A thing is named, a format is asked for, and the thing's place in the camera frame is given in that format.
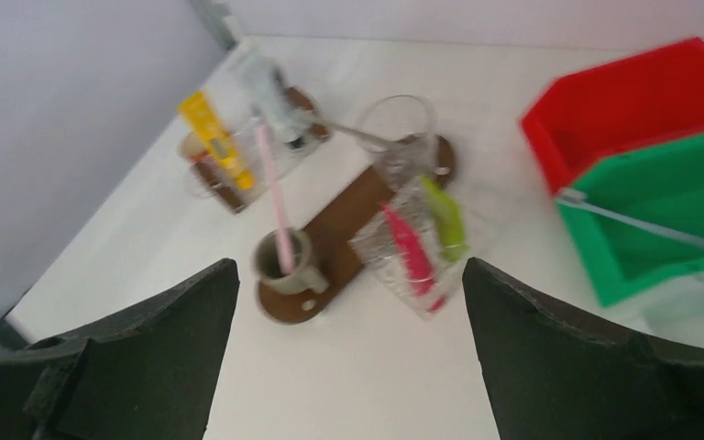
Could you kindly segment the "green toothpaste tube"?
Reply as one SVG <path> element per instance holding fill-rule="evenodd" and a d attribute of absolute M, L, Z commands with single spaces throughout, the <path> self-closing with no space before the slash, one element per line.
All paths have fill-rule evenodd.
<path fill-rule="evenodd" d="M 468 236 L 460 206 L 433 180 L 420 176 L 419 181 L 434 220 L 442 258 L 448 262 L 461 260 L 468 251 Z"/>

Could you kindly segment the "clear textured acrylic holder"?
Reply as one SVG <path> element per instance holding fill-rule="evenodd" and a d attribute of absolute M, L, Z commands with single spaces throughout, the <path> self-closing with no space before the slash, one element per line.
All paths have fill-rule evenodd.
<path fill-rule="evenodd" d="M 458 289 L 467 259 L 488 240 L 485 219 L 425 177 L 374 208 L 349 245 L 404 304 L 433 317 Z"/>

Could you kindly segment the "white toothbrush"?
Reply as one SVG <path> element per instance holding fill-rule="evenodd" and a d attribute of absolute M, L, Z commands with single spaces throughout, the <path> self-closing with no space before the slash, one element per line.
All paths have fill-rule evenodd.
<path fill-rule="evenodd" d="M 312 120 L 313 124 L 318 124 L 324 127 L 332 128 L 333 130 L 343 132 L 354 138 L 359 138 L 372 145 L 377 145 L 383 149 L 396 149 L 399 144 L 397 142 L 375 136 L 373 134 L 357 130 L 348 126 L 342 126 L 335 122 L 327 121 L 319 117 L 314 117 L 313 115 L 308 115 L 308 118 Z"/>
<path fill-rule="evenodd" d="M 588 202 L 588 197 L 584 192 L 573 188 L 566 188 L 560 191 L 556 201 L 564 206 L 568 206 L 581 211 L 599 215 L 616 222 L 631 226 L 647 233 L 667 238 L 685 245 L 704 250 L 704 237 L 692 235 L 683 231 L 678 231 L 663 225 L 646 222 L 625 214 L 621 214 L 601 206 Z"/>

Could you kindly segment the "white toothpaste tube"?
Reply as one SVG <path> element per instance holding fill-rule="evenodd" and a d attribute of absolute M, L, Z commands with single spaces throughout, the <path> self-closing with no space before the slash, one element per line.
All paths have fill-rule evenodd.
<path fill-rule="evenodd" d="M 302 149 L 308 126 L 297 117 L 296 105 L 288 99 L 279 65 L 257 49 L 251 49 L 235 60 L 231 70 L 275 138 L 291 149 Z"/>

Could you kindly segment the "orange ceramic cup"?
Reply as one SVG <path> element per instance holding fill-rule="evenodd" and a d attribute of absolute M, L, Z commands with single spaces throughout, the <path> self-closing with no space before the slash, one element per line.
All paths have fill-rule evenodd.
<path fill-rule="evenodd" d="M 193 133 L 188 133 L 179 145 L 179 154 L 191 166 L 192 171 L 205 183 L 215 180 L 208 163 L 209 153 L 204 143 Z"/>

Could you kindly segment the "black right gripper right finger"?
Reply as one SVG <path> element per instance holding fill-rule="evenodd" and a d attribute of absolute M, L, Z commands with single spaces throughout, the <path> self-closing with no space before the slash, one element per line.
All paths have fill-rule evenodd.
<path fill-rule="evenodd" d="M 615 324 L 480 258 L 462 285 L 503 439 L 704 439 L 704 348 Z"/>

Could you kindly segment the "pink toothbrush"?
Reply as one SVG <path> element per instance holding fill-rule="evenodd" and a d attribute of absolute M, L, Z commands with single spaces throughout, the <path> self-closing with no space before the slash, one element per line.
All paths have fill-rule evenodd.
<path fill-rule="evenodd" d="M 271 202 L 276 221 L 275 241 L 280 271 L 283 275 L 290 275 L 295 271 L 292 239 L 288 231 L 290 225 L 271 152 L 270 128 L 266 123 L 258 123 L 256 140 L 264 175 L 271 193 Z"/>

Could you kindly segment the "red toothpaste tube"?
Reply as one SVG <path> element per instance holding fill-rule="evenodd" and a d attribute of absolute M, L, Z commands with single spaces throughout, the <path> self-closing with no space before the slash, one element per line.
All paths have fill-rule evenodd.
<path fill-rule="evenodd" d="M 391 204 L 380 207 L 404 269 L 409 296 L 416 301 L 421 314 L 436 314 L 445 306 L 446 294 L 440 286 L 442 268 L 435 265 L 423 241 L 426 214 L 419 207 L 406 211 Z"/>

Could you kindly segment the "yellow toothpaste tube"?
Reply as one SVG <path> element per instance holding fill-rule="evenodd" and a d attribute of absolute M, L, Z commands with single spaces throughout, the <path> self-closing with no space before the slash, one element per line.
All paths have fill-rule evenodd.
<path fill-rule="evenodd" d="M 235 188 L 252 190 L 256 179 L 245 166 L 236 142 L 203 90 L 199 89 L 184 99 L 177 107 L 177 113 L 203 143 L 216 167 L 226 176 Z"/>

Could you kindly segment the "clear glass tumbler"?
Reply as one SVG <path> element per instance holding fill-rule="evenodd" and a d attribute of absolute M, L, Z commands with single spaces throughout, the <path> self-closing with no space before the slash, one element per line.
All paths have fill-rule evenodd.
<path fill-rule="evenodd" d="M 368 105 L 357 118 L 360 131 L 395 143 L 381 147 L 366 140 L 357 144 L 366 151 L 373 168 L 397 192 L 419 175 L 428 176 L 436 163 L 436 114 L 422 96 L 397 94 Z"/>

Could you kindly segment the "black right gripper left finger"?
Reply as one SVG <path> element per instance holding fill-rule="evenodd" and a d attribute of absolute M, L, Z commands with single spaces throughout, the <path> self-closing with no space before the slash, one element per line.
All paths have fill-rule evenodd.
<path fill-rule="evenodd" d="M 224 258 L 178 285 L 0 351 L 0 439 L 200 439 L 237 305 Z"/>

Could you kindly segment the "grey ceramic cup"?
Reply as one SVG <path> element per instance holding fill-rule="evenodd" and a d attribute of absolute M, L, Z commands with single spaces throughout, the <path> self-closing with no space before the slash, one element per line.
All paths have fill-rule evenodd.
<path fill-rule="evenodd" d="M 309 236 L 302 230 L 287 229 L 286 247 L 277 231 L 260 239 L 252 254 L 257 278 L 283 295 L 304 291 L 323 293 L 329 281 L 320 270 L 318 254 Z"/>

